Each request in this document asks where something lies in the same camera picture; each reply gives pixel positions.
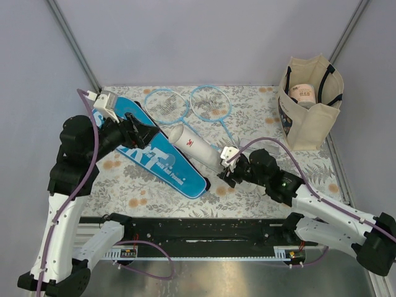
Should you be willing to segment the blue racket cover bag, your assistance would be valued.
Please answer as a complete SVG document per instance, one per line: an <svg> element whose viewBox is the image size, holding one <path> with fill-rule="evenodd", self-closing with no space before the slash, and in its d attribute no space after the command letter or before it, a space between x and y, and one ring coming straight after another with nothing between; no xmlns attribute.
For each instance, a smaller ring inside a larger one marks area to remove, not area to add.
<svg viewBox="0 0 396 297"><path fill-rule="evenodd" d="M158 127L140 103L125 97L118 97L115 113L123 118L125 113L132 113L141 123ZM104 116L96 109L93 109L93 115L97 126L101 127L105 121ZM210 181L182 152L169 143L162 131L144 149L130 149L120 145L116 150L188 199L196 199L210 189Z"/></svg>

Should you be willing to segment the white shuttlecock tube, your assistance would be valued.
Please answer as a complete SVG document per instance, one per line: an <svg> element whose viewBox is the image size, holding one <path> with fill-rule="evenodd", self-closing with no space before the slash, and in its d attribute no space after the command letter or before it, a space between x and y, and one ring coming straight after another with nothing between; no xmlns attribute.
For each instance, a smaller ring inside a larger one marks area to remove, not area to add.
<svg viewBox="0 0 396 297"><path fill-rule="evenodd" d="M225 169L221 164L222 159L219 151L184 125L179 124L174 127L168 136L168 140L180 151L213 171L221 173Z"/></svg>

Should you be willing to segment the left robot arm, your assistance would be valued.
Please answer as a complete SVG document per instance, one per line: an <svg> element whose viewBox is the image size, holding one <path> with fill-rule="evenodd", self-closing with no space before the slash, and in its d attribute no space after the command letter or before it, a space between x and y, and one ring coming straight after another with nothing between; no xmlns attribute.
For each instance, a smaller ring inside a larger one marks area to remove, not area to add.
<svg viewBox="0 0 396 297"><path fill-rule="evenodd" d="M17 286L38 296L81 296L91 272L117 242L134 239L131 218L111 214L103 230L91 237L78 253L75 236L82 211L99 174L96 165L120 145L144 149L160 132L141 123L131 113L97 127L93 116L67 119L59 136L61 145L49 174L49 210L40 251L32 269L21 275Z"/></svg>

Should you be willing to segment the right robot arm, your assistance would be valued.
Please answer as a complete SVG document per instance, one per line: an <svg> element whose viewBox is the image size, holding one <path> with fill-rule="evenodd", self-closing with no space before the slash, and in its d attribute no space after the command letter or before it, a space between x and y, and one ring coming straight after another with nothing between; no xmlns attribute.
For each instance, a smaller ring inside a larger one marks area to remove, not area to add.
<svg viewBox="0 0 396 297"><path fill-rule="evenodd" d="M317 243L355 258L368 271L385 277L395 263L395 218L354 209L315 190L303 176L282 170L264 149L248 157L235 147L221 154L219 177L230 186L243 181L262 186L274 201L294 208L282 228L282 239Z"/></svg>

